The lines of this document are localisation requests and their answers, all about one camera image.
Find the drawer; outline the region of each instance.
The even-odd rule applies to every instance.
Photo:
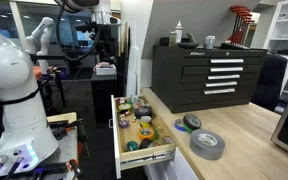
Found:
[[[206,80],[203,83],[185,83],[180,85],[180,90],[193,90],[193,89],[205,89],[205,88],[212,88],[212,87],[224,87],[224,86],[230,86],[230,87],[237,87],[237,86],[251,86],[253,85],[254,80],[253,79],[245,79],[245,80],[216,80],[216,81],[210,81]]]
[[[181,83],[198,83],[218,80],[254,79],[256,73],[221,73],[221,75],[182,76]]]
[[[201,67],[201,66],[192,66],[192,67],[183,67],[183,76],[187,75],[202,75],[202,74],[221,74],[221,73],[240,73],[240,72],[258,72],[261,70],[260,65],[238,65],[238,66],[210,66],[210,67]]]
[[[218,87],[203,90],[180,91],[178,95],[178,105],[194,103],[215,102],[231,99],[247,98],[252,86],[241,87]]]
[[[259,65],[259,58],[184,58],[183,66]]]
[[[161,144],[161,146],[131,152],[125,151],[125,145],[128,141],[136,141],[138,144],[140,144],[141,140],[137,134],[138,130],[140,129],[140,123],[139,120],[136,120],[134,123],[131,122],[132,117],[134,117],[134,112],[132,110],[129,116],[123,117],[123,119],[130,120],[130,126],[127,128],[120,128],[118,126],[120,116],[117,112],[115,98],[113,95],[111,96],[111,101],[113,119],[110,120],[110,126],[113,128],[114,134],[114,154],[117,179],[121,178],[122,170],[174,159],[176,145],[162,145],[161,137],[169,136],[170,133],[168,133],[166,128],[164,128],[160,122],[160,118],[155,115],[154,109],[152,127],[160,127],[162,129],[162,131],[159,131],[159,138],[156,141],[157,143]]]

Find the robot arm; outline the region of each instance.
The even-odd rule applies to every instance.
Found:
[[[32,32],[30,36],[26,37],[27,52],[29,54],[36,53],[35,44],[38,40],[41,41],[41,50],[36,53],[36,55],[47,55],[49,42],[51,39],[52,29],[53,29],[54,21],[49,17],[44,17],[41,23],[37,26],[37,28]]]

